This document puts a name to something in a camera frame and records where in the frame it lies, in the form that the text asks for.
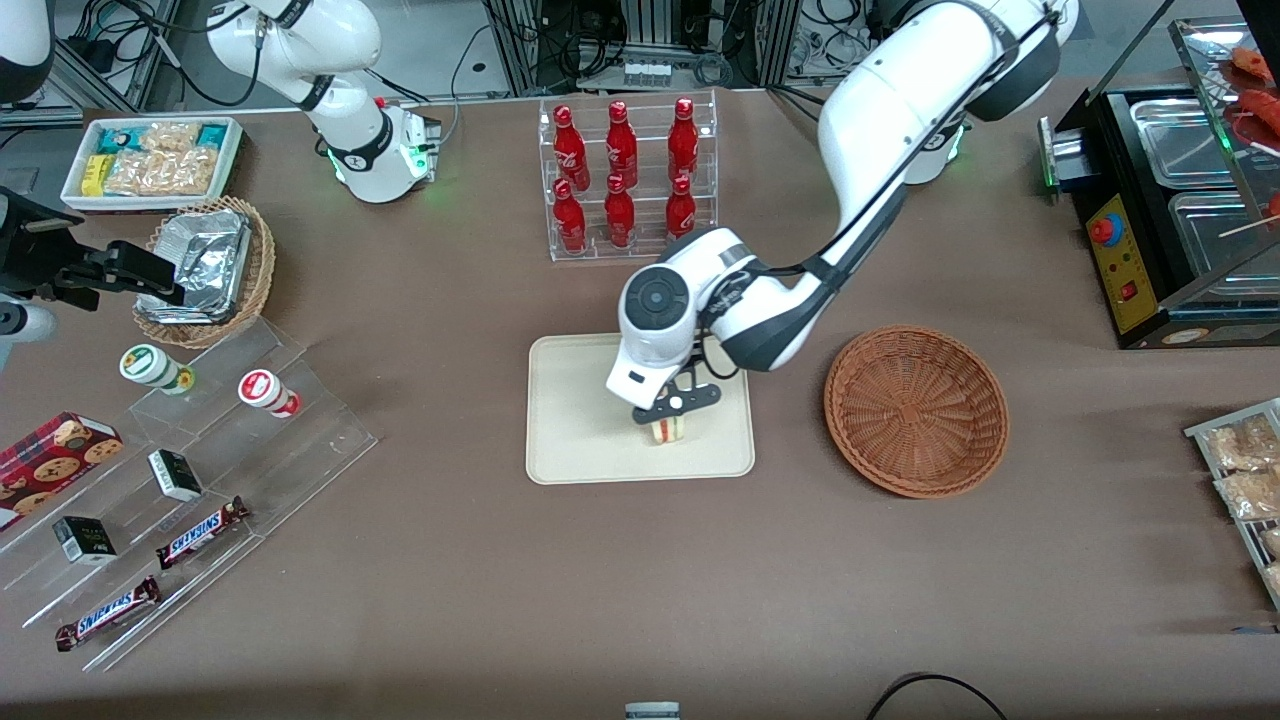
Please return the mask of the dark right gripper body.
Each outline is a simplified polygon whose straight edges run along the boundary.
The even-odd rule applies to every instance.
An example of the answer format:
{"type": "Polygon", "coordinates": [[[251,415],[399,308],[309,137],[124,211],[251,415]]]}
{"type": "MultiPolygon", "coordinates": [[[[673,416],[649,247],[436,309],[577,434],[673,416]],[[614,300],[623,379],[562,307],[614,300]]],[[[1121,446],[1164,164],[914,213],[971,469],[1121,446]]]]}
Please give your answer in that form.
{"type": "Polygon", "coordinates": [[[10,190],[3,190],[1,195],[3,293],[60,302],[58,284],[78,284],[65,270],[79,266],[95,252],[70,232],[81,220],[10,190]]]}

